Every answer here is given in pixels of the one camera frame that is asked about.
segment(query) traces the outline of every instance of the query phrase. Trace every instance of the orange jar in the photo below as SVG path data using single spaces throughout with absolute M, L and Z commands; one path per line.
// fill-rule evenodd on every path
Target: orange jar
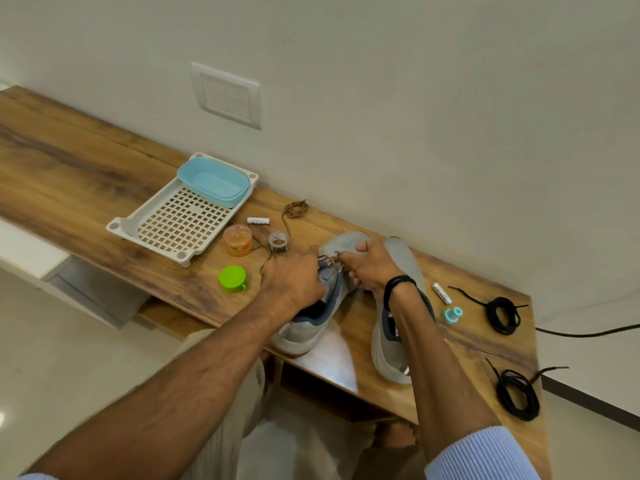
M 253 247 L 253 234 L 244 224 L 227 227 L 222 234 L 222 239 L 227 243 L 227 252 L 236 258 L 247 256 Z

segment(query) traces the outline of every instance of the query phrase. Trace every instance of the wall switch plate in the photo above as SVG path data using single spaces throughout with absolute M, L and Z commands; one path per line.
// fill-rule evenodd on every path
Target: wall switch plate
M 192 62 L 191 83 L 204 111 L 262 129 L 262 98 L 257 82 Z

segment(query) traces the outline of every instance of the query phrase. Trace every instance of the wooden table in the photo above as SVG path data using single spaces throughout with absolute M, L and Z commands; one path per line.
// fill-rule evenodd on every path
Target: wooden table
M 108 233 L 116 216 L 126 217 L 171 180 L 186 156 L 71 109 L 23 88 L 0 93 L 0 216 L 53 244 L 148 291 L 214 326 L 220 326 L 254 297 L 259 268 L 266 258 L 257 250 L 243 258 L 226 253 L 220 238 L 184 269 L 169 259 Z M 235 220 L 270 217 L 282 229 L 280 215 L 291 199 L 258 187 Z M 322 245 L 333 236 L 359 227 L 311 208 L 290 222 L 296 246 Z M 265 242 L 269 227 L 254 227 Z M 372 237 L 377 234 L 366 231 Z M 414 250 L 428 285 L 439 282 L 466 290 L 488 301 L 506 296 L 518 305 L 531 298 Z M 248 290 L 229 295 L 220 289 L 218 274 L 238 264 L 248 274 Z M 445 306 L 432 290 L 437 314 Z M 495 376 L 484 360 L 499 369 L 511 368 L 532 376 L 538 370 L 532 307 L 521 309 L 522 325 L 505 337 L 494 332 L 484 309 L 451 291 L 465 315 L 455 326 L 439 319 L 449 345 L 485 400 L 515 435 L 540 475 L 550 477 L 544 407 L 536 420 L 525 423 L 508 415 L 495 398 Z M 370 355 L 375 303 L 357 292 L 343 303 L 327 332 L 306 355 L 285 357 L 314 375 L 365 401 L 417 422 L 411 387 L 386 382 Z M 541 398 L 540 382 L 536 391 Z

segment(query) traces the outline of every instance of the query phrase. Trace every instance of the grid tray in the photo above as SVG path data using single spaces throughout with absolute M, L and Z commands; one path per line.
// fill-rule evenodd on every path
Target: grid tray
M 184 267 L 201 254 L 242 207 L 258 182 L 258 175 L 229 163 L 196 153 L 194 158 L 210 158 L 244 173 L 249 190 L 233 209 L 220 207 L 188 190 L 174 178 L 129 217 L 116 217 L 107 230 L 131 242 L 172 259 Z

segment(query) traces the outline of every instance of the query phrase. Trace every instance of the sneaker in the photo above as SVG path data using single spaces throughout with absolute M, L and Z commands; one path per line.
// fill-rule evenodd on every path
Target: sneaker
M 369 236 L 362 231 L 347 232 L 327 242 L 319 250 L 319 254 L 333 257 L 336 253 L 348 251 L 361 255 L 363 253 L 356 251 L 356 244 L 368 239 Z M 342 300 L 353 291 L 348 276 L 338 268 L 328 260 L 319 263 L 318 279 L 324 285 L 326 293 L 321 300 L 300 310 L 292 321 L 273 334 L 271 341 L 278 350 L 290 355 L 300 355 L 309 352 L 314 346 Z
M 422 300 L 435 321 L 436 318 L 433 313 L 433 307 L 431 306 L 429 298 L 427 298 L 427 295 L 424 293 L 422 270 L 413 257 L 409 246 L 399 237 L 389 237 L 384 245 L 391 259 L 394 260 L 400 270 L 415 281 Z M 376 370 L 380 375 L 386 380 L 398 384 L 411 384 L 409 364 L 404 355 L 402 337 L 400 337 L 396 322 L 389 310 L 384 307 L 382 300 L 376 300 L 376 305 L 378 320 L 371 337 L 371 357 L 373 364 L 376 366 Z

